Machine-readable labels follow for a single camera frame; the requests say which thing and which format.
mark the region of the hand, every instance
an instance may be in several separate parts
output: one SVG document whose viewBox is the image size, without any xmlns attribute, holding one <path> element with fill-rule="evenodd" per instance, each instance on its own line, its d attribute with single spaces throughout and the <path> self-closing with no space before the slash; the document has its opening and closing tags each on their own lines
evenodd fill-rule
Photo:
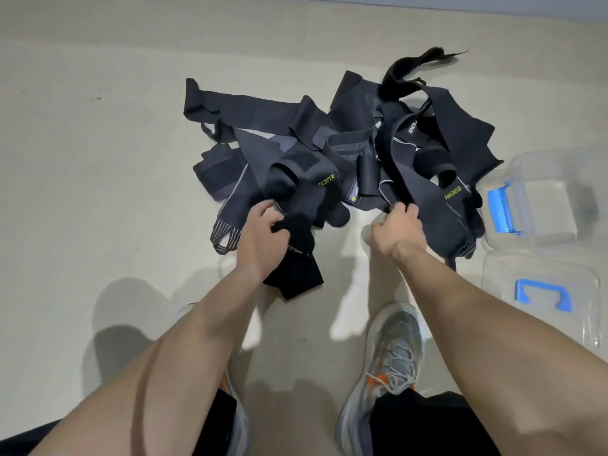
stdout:
<svg viewBox="0 0 608 456">
<path fill-rule="evenodd" d="M 371 238 L 382 254 L 393 258 L 399 258 L 405 250 L 426 250 L 418 207 L 411 203 L 406 209 L 403 203 L 395 203 L 384 223 L 371 225 Z"/>
<path fill-rule="evenodd" d="M 272 204 L 265 200 L 251 208 L 237 246 L 237 268 L 252 272 L 259 283 L 278 267 L 289 244 L 287 230 L 270 231 L 272 224 L 283 219 Z"/>
</svg>

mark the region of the sneaker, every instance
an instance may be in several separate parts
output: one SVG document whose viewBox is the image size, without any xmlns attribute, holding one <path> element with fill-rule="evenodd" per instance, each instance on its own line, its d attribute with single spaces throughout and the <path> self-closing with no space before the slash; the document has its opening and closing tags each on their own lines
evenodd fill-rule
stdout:
<svg viewBox="0 0 608 456">
<path fill-rule="evenodd" d="M 376 399 L 414 388 L 423 344 L 414 306 L 392 303 L 371 322 L 361 379 L 342 409 L 336 439 L 347 456 L 373 456 L 370 416 Z"/>
<path fill-rule="evenodd" d="M 185 314 L 190 312 L 196 304 L 198 304 L 198 302 L 188 304 L 187 306 L 179 309 L 177 319 L 179 320 Z M 234 390 L 234 387 L 232 387 L 228 370 L 224 371 L 224 376 L 222 377 L 218 388 L 226 392 L 237 401 L 237 409 L 234 414 L 234 425 L 232 426 L 232 437 L 226 456 L 244 456 L 247 452 L 249 444 L 251 443 L 249 419 L 247 418 L 247 413 L 245 412 L 243 403 L 241 403 L 241 400 L 237 395 L 237 391 Z"/>
</svg>

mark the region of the floor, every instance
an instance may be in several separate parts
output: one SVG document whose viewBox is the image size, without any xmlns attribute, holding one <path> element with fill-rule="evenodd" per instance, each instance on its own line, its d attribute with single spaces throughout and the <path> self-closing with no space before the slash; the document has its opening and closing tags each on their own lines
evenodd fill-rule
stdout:
<svg viewBox="0 0 608 456">
<path fill-rule="evenodd" d="M 420 75 L 496 126 L 498 157 L 608 143 L 608 25 L 303 0 L 0 5 L 0 438 L 64 416 L 233 265 L 192 173 L 211 143 L 182 116 L 188 76 L 326 109 L 346 69 L 379 80 L 440 45 L 469 52 Z M 323 288 L 254 314 L 232 362 L 252 454 L 338 454 L 369 316 L 412 301 L 370 263 L 375 216 L 318 232 Z M 476 284 L 484 253 L 458 264 Z M 424 335 L 420 388 L 454 389 Z"/>
</svg>

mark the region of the clear plastic box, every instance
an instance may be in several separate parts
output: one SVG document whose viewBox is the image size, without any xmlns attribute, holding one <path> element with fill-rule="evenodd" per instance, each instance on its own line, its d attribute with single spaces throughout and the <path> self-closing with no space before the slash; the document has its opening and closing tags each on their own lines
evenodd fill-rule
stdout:
<svg viewBox="0 0 608 456">
<path fill-rule="evenodd" d="M 601 342 L 601 295 L 590 270 L 546 258 L 492 251 L 482 288 L 595 350 Z"/>
<path fill-rule="evenodd" d="M 522 154 L 477 190 L 493 249 L 565 254 L 608 247 L 608 148 Z"/>
</svg>

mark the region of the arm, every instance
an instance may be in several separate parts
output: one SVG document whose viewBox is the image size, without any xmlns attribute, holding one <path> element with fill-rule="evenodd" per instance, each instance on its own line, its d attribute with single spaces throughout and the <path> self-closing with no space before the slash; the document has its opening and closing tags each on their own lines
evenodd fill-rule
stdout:
<svg viewBox="0 0 608 456">
<path fill-rule="evenodd" d="M 372 225 L 405 277 L 449 371 L 500 452 L 608 453 L 608 365 L 426 252 L 418 208 Z"/>
<path fill-rule="evenodd" d="M 237 267 L 190 313 L 89 395 L 32 455 L 191 455 L 235 343 L 253 307 L 250 296 L 287 251 L 282 219 L 252 208 L 237 250 Z"/>
</svg>

